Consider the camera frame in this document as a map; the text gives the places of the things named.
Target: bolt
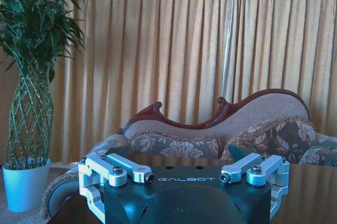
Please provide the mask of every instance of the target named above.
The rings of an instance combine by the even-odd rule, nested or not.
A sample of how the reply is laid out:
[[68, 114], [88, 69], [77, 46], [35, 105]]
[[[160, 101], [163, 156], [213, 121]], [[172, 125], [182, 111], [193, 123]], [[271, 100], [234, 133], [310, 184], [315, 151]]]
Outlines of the bolt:
[[253, 174], [261, 174], [262, 168], [260, 165], [253, 165], [252, 167], [252, 173]]
[[220, 175], [220, 181], [224, 183], [228, 183], [231, 180], [231, 176], [227, 173], [223, 173]]
[[145, 178], [146, 183], [152, 183], [154, 181], [154, 174], [149, 174]]
[[123, 168], [122, 167], [114, 166], [112, 168], [112, 174], [114, 174], [114, 175], [120, 175], [122, 173], [123, 173]]

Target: table surface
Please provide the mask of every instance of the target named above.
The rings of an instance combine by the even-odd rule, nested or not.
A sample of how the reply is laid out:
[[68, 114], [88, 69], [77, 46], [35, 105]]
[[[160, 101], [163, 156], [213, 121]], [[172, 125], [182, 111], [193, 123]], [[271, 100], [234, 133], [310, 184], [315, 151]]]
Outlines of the table surface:
[[[159, 157], [131, 154], [134, 162], [149, 166], [223, 166], [223, 160]], [[86, 199], [74, 193], [48, 222], [101, 223], [88, 209]], [[290, 166], [289, 193], [271, 223], [337, 224], [337, 168], [316, 165]]]

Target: upholstered sofa back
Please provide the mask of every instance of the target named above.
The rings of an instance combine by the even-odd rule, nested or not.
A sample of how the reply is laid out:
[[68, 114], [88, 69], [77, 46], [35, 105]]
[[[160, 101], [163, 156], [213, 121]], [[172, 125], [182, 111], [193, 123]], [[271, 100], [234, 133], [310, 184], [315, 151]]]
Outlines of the upholstered sofa back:
[[173, 126], [158, 120], [138, 120], [127, 127], [124, 135], [130, 139], [144, 132], [159, 132], [180, 138], [216, 134], [220, 137], [222, 145], [225, 145], [230, 137], [241, 131], [263, 121], [282, 116], [302, 116], [309, 119], [307, 108], [298, 97], [286, 93], [269, 93], [253, 99], [224, 121], [210, 128], [196, 130]]

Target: carpet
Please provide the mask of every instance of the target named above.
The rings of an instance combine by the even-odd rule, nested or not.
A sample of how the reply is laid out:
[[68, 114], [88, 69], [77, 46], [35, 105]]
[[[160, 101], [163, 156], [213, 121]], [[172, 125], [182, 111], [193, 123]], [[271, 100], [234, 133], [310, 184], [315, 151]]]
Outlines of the carpet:
[[[67, 165], [60, 165], [59, 163], [51, 164], [48, 174], [46, 187], [54, 179], [63, 174], [69, 169]], [[4, 180], [2, 175], [2, 168], [0, 168], [0, 223], [1, 224], [45, 224], [39, 214], [40, 207], [34, 208], [26, 212], [10, 212], [7, 208], [6, 193], [4, 187]]]

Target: metal clamp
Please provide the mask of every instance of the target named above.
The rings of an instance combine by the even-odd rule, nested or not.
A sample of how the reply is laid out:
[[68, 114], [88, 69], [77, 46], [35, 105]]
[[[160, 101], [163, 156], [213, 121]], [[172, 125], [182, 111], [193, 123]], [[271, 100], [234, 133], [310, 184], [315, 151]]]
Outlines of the metal clamp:
[[279, 210], [282, 197], [288, 194], [289, 166], [285, 158], [272, 155], [261, 165], [254, 165], [247, 170], [246, 180], [252, 186], [264, 186], [266, 182], [272, 185], [270, 219]]
[[118, 154], [109, 154], [107, 159], [113, 164], [123, 167], [136, 183], [150, 183], [154, 181], [154, 174], [149, 166], [139, 165]]
[[281, 206], [282, 197], [288, 194], [289, 166], [289, 162], [278, 155], [272, 155], [262, 162], [259, 154], [251, 153], [232, 165], [223, 166], [220, 180], [225, 183], [240, 182], [241, 176], [246, 173], [246, 181], [252, 186], [261, 187], [269, 182], [272, 185], [272, 219]]
[[105, 209], [101, 193], [96, 184], [107, 181], [113, 187], [121, 187], [127, 183], [127, 175], [137, 183], [154, 181], [154, 174], [149, 166], [139, 165], [118, 154], [82, 158], [78, 164], [78, 182], [80, 195], [87, 198], [88, 207], [102, 223], [105, 223]]
[[88, 207], [102, 223], [105, 223], [104, 203], [100, 191], [95, 184], [104, 184], [120, 187], [126, 184], [126, 171], [120, 167], [113, 167], [104, 159], [106, 156], [82, 158], [78, 164], [78, 182], [80, 195], [87, 198]]
[[241, 176], [255, 164], [262, 162], [259, 154], [251, 153], [241, 160], [231, 165], [225, 165], [221, 168], [220, 180], [224, 183], [236, 183], [241, 181]]

